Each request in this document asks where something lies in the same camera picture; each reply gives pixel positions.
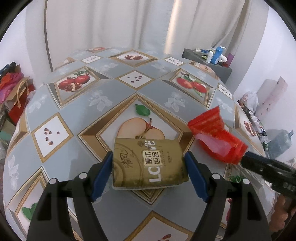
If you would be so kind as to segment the person right hand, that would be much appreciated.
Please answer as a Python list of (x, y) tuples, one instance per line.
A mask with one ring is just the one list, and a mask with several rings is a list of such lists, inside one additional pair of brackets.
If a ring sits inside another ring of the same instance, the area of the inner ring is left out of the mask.
[(285, 226), (285, 221), (288, 218), (288, 213), (285, 210), (285, 203), (286, 198), (280, 194), (274, 206), (274, 213), (271, 216), (269, 223), (269, 230), (272, 233), (282, 230)]

